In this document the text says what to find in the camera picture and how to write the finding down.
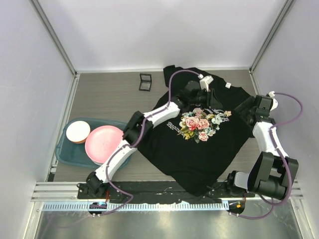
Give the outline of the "black floral print t-shirt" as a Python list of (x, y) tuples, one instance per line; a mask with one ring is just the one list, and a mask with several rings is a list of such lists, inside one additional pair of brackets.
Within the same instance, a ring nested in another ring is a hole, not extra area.
[(209, 191), (251, 136), (235, 111), (249, 94), (241, 87), (227, 86), (218, 76), (209, 86), (221, 109), (189, 106), (156, 126), (138, 145), (150, 163), (195, 196)]

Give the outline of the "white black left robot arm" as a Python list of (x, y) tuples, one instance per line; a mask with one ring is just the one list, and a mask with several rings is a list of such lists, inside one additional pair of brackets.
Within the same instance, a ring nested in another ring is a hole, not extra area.
[(175, 96), (171, 95), (169, 88), (166, 104), (147, 113), (135, 112), (127, 123), (118, 146), (98, 169), (87, 176), (85, 183), (88, 192), (96, 199), (102, 198), (111, 184), (113, 174), (137, 150), (145, 135), (159, 124), (176, 117), (180, 111), (191, 105), (206, 104), (210, 108), (222, 108), (215, 90), (208, 86), (205, 80), (190, 81)]

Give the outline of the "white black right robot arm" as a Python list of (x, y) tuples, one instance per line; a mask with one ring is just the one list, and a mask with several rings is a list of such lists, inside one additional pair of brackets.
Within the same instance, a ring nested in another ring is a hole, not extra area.
[(235, 111), (249, 126), (258, 143), (260, 155), (250, 173), (233, 171), (228, 175), (225, 191), (238, 196), (243, 190), (284, 202), (290, 196), (299, 163), (284, 151), (277, 136), (280, 126), (270, 112), (277, 108), (276, 92), (250, 97)]

